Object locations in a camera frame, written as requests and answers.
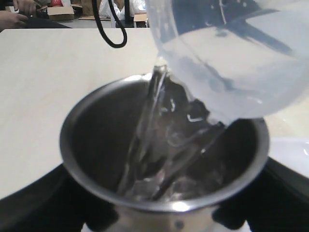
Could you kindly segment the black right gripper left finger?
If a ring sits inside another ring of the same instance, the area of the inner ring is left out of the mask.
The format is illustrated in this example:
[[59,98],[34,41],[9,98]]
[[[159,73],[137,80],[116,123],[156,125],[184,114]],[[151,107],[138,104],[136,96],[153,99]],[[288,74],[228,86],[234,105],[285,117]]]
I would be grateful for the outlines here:
[[0,201],[2,232],[102,232],[118,220],[112,204],[81,187],[62,165]]

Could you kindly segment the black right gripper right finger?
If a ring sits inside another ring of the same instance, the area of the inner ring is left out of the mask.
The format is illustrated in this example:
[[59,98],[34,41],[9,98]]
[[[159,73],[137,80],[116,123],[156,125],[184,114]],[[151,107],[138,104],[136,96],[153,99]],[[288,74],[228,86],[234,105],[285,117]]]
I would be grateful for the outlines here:
[[258,177],[223,202],[212,218],[230,230],[307,232],[309,179],[269,158]]

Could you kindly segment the bystander hand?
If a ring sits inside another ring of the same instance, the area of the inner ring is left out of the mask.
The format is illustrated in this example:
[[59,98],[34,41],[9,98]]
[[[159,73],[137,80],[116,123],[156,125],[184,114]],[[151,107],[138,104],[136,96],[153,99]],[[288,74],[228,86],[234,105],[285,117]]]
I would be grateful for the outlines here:
[[24,28],[28,21],[28,17],[18,13],[8,11],[0,12],[0,31],[5,29],[21,29]]

